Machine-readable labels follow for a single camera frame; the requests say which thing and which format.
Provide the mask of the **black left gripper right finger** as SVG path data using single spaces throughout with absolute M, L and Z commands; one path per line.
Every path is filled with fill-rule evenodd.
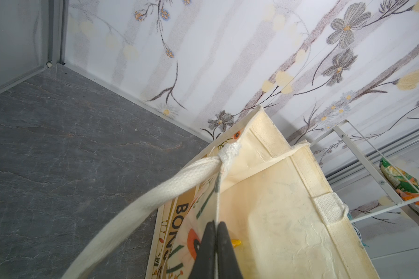
M 216 233 L 218 279 L 243 279 L 225 222 L 218 224 Z

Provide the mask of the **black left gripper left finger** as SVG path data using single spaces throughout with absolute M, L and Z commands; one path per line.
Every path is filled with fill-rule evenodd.
M 216 256 L 216 226 L 208 222 L 203 234 L 197 258 L 189 275 L 189 279 L 214 279 Z

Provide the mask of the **yellow banana bunch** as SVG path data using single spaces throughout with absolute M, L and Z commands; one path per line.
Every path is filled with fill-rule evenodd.
M 231 239 L 230 241 L 231 241 L 231 244 L 232 244 L 233 248 L 236 248 L 236 247 L 240 246 L 241 243 L 242 243 L 241 240 L 239 240 L 239 239 Z

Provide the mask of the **cream canvas grocery bag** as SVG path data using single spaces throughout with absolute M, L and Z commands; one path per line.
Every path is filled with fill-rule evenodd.
M 149 279 L 188 279 L 211 221 L 241 240 L 234 251 L 244 279 L 378 277 L 308 142 L 289 145 L 261 107 L 124 208 L 64 278 L 87 278 L 152 212 Z

